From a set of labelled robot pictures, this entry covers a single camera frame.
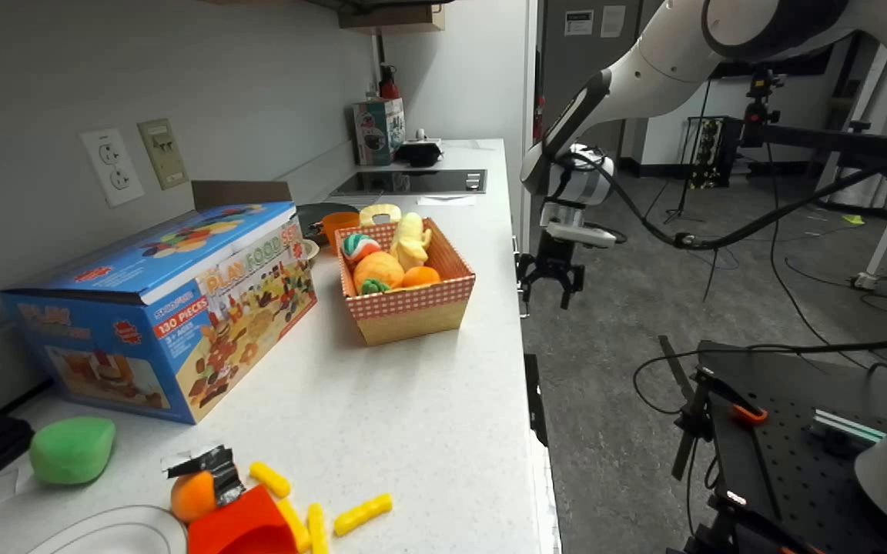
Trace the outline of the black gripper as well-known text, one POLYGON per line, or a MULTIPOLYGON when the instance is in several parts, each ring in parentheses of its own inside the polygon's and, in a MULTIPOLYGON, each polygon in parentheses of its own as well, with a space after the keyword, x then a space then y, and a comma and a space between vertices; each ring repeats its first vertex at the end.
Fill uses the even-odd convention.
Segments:
POLYGON ((543 233, 536 252, 519 255, 519 300, 529 302, 536 280, 557 280, 565 286, 560 309, 587 286, 587 268, 572 263, 572 242, 543 233))

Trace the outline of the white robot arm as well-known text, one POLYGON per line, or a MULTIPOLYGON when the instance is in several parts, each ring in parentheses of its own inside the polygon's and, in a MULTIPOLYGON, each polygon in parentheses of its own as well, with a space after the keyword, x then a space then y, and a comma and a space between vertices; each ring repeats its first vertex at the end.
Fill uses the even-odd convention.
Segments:
POLYGON ((887 0, 664 0, 642 36, 572 97, 566 115, 524 156, 524 188, 543 197, 543 239, 522 286, 538 277, 581 288, 572 245, 616 233, 581 222, 609 197, 612 161, 581 137, 602 122, 657 118, 687 101, 722 63, 778 63, 822 48, 853 30, 887 48, 887 0))

